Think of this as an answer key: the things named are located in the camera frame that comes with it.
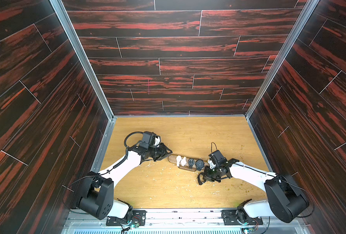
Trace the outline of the dark wooden watch stand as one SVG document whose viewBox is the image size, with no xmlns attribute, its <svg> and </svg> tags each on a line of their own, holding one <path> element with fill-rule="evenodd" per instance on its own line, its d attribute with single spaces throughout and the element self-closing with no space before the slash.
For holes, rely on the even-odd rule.
<svg viewBox="0 0 346 234">
<path fill-rule="evenodd" d="M 209 166 L 202 159 L 188 158 L 180 155 L 168 156 L 168 162 L 175 164 L 179 169 L 191 172 L 202 171 L 206 166 Z"/>
</svg>

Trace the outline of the black watch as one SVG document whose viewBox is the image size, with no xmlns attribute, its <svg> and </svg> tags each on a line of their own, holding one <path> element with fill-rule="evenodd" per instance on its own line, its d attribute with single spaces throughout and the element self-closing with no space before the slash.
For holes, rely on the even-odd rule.
<svg viewBox="0 0 346 234">
<path fill-rule="evenodd" d="M 205 167 L 205 163 L 203 160 L 197 160 L 195 162 L 195 167 L 197 171 L 201 171 Z"/>
<path fill-rule="evenodd" d="M 189 159 L 189 160 L 188 160 L 188 166 L 189 166 L 189 168 L 192 169 L 194 165 L 195 165 L 195 160 L 194 160 L 194 159 Z"/>
<path fill-rule="evenodd" d="M 205 173 L 200 173 L 197 176 L 197 181 L 199 185 L 203 185 L 207 181 L 207 176 Z"/>
</svg>

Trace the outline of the white watch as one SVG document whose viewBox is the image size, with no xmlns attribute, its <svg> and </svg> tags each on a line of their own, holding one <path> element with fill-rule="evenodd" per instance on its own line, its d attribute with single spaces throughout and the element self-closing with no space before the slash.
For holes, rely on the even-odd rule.
<svg viewBox="0 0 346 234">
<path fill-rule="evenodd" d="M 182 157 L 181 156 L 177 156 L 176 157 L 176 164 L 177 164 L 177 167 L 179 167 L 180 166 L 180 162 L 182 161 Z"/>
<path fill-rule="evenodd" d="M 180 163 L 181 163 L 181 166 L 185 166 L 187 164 L 187 158 L 184 157 Z"/>
</svg>

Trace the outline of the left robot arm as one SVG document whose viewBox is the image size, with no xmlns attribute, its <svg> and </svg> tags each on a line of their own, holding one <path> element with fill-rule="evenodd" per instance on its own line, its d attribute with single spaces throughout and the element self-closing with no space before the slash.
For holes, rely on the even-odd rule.
<svg viewBox="0 0 346 234">
<path fill-rule="evenodd" d="M 125 154 L 111 166 L 99 172 L 89 172 L 76 180 L 78 188 L 73 203 L 76 208 L 96 219 L 109 218 L 121 225 L 133 220 L 133 207 L 127 202 L 114 200 L 117 184 L 145 161 L 160 161 L 173 151 L 153 132 L 132 132 L 124 139 Z"/>
</svg>

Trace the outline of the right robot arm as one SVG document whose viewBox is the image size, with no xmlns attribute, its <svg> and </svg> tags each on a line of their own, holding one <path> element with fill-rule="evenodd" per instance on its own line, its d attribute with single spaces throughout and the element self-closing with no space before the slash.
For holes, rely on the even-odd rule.
<svg viewBox="0 0 346 234">
<path fill-rule="evenodd" d="M 197 177 L 198 183 L 221 182 L 236 178 L 252 184 L 267 195 L 266 200 L 246 200 L 235 212 L 240 224 L 248 225 L 252 219 L 269 216 L 290 223 L 309 207 L 304 189 L 290 175 L 279 175 L 248 166 L 237 159 L 227 160 L 219 150 L 209 154 L 208 166 Z"/>
</svg>

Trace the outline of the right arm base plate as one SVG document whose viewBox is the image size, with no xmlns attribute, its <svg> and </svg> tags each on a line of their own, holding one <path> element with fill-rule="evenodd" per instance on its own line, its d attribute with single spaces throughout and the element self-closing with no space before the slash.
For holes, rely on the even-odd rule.
<svg viewBox="0 0 346 234">
<path fill-rule="evenodd" d="M 233 210 L 222 210 L 221 217 L 225 225 L 262 225 L 262 219 L 256 217 L 249 217 L 245 211 L 233 209 Z"/>
</svg>

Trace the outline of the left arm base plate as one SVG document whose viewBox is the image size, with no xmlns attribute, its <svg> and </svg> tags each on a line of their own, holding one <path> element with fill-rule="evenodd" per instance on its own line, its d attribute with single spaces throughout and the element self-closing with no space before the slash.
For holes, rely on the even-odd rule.
<svg viewBox="0 0 346 234">
<path fill-rule="evenodd" d="M 137 228 L 144 226 L 146 222 L 146 210 L 130 210 L 127 212 L 124 218 L 118 218 L 113 216 L 108 216 L 106 220 L 106 226 L 116 227 L 116 226 L 126 226 Z"/>
</svg>

